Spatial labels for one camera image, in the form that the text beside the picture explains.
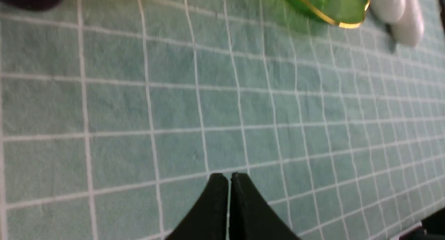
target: green translucent object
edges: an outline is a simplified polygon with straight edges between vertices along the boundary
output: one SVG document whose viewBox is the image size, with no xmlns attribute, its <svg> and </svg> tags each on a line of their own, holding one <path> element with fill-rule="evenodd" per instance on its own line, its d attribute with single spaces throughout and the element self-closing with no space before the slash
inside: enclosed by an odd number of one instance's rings
<svg viewBox="0 0 445 240">
<path fill-rule="evenodd" d="M 287 0 L 304 14 L 342 28 L 357 28 L 363 23 L 370 0 Z"/>
</svg>

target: cutting mat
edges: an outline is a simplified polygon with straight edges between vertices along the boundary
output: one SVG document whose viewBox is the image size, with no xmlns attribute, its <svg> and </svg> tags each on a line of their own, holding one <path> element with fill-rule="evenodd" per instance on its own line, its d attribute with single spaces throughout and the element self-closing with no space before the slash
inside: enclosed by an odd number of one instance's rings
<svg viewBox="0 0 445 240">
<path fill-rule="evenodd" d="M 1 6 L 3 239 L 161 239 L 247 172 L 303 240 L 386 239 L 444 207 L 445 38 L 396 45 L 283 0 Z"/>
</svg>

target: teal cloth surface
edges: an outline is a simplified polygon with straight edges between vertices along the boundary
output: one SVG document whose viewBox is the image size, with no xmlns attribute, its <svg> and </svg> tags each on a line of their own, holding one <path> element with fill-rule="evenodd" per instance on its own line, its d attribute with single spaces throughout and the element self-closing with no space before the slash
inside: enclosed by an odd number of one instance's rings
<svg viewBox="0 0 445 240">
<path fill-rule="evenodd" d="M 283 0 L 0 8 L 4 240 L 163 239 L 213 172 L 303 240 L 383 240 L 445 206 L 445 37 L 396 45 Z"/>
</svg>

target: gold edge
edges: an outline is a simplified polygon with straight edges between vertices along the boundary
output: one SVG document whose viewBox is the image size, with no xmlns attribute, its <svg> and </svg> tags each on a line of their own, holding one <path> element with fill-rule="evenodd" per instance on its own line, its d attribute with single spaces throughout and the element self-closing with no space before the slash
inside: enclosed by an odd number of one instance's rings
<svg viewBox="0 0 445 240">
<path fill-rule="evenodd" d="M 308 0 L 301 0 L 301 1 L 311 11 L 313 11 L 313 13 L 315 13 L 319 18 L 321 18 L 325 22 L 327 22 L 327 23 L 329 23 L 331 25 L 337 25 L 340 28 L 346 28 L 346 29 L 358 28 L 364 22 L 364 19 L 365 19 L 365 16 L 366 16 L 366 11 L 367 11 L 367 9 L 369 7 L 369 4 L 371 3 L 371 0 L 367 0 L 366 5 L 364 7 L 363 19 L 359 23 L 343 23 L 343 22 L 337 22 L 334 19 L 332 19 L 331 17 L 327 16 L 322 11 L 320 11 L 320 9 L 316 8 L 313 4 L 311 4 Z"/>
</svg>

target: white object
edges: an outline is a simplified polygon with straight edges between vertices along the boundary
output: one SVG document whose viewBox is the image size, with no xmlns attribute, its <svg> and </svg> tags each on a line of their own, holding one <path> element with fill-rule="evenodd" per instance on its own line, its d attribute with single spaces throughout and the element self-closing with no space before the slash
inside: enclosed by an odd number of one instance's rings
<svg viewBox="0 0 445 240">
<path fill-rule="evenodd" d="M 371 0 L 374 14 L 385 23 L 396 23 L 405 12 L 406 0 Z"/>
<path fill-rule="evenodd" d="M 423 38 L 425 25 L 419 0 L 406 0 L 402 18 L 391 25 L 393 37 L 409 47 L 416 47 Z"/>
</svg>

